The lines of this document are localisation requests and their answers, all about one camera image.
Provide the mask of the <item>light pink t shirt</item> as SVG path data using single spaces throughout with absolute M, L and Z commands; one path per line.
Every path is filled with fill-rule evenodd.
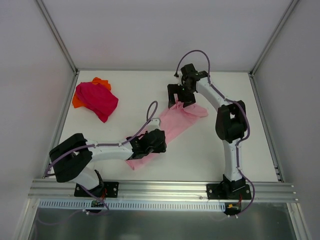
M 171 141 L 193 126 L 199 119 L 207 117 L 208 110 L 198 104 L 183 107 L 183 103 L 175 100 L 171 108 L 165 109 L 160 115 L 160 128 L 165 133 L 168 146 Z

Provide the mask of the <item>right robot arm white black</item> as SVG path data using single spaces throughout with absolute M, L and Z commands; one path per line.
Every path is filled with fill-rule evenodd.
M 206 186 L 210 200 L 250 200 L 252 193 L 242 173 L 241 142 L 249 133 L 246 105 L 243 101 L 228 99 L 211 82 L 209 74 L 197 71 L 192 63 L 181 68 L 180 84 L 168 84 L 168 108 L 179 101 L 182 106 L 195 104 L 195 93 L 201 94 L 217 112 L 215 131 L 223 143 L 225 170 L 220 183 Z

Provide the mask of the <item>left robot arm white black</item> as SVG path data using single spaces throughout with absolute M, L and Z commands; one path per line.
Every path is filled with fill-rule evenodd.
M 51 166 L 58 183 L 74 182 L 79 189 L 93 197 L 107 192 L 98 170 L 88 168 L 89 163 L 109 160 L 137 162 L 151 154 L 166 152 L 165 132 L 160 129 L 127 137 L 124 143 L 98 143 L 75 133 L 49 152 Z

